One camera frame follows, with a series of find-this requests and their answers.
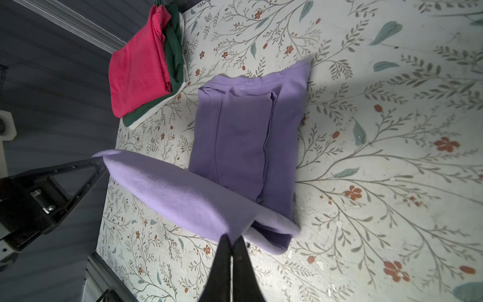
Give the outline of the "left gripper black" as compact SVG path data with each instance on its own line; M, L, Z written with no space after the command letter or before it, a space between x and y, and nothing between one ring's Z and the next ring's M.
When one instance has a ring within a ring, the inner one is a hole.
M103 159L93 157L2 178L1 272L59 227L106 172Z

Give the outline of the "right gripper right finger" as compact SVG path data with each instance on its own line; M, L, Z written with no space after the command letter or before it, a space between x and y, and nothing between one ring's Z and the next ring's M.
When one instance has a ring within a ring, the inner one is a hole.
M233 301L265 302L250 261L243 237L232 248L233 256Z

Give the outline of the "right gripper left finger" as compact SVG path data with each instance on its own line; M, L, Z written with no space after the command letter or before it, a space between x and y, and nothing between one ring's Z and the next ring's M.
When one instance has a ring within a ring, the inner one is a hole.
M222 235L213 265L199 302L230 301L231 244L228 235Z

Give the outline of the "purple t shirt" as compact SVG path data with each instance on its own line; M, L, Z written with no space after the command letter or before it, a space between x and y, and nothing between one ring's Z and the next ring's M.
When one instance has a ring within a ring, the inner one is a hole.
M208 81L198 91L188 169L127 150L98 157L118 184L176 225L283 254L300 233L293 195L310 72L303 60L261 78Z

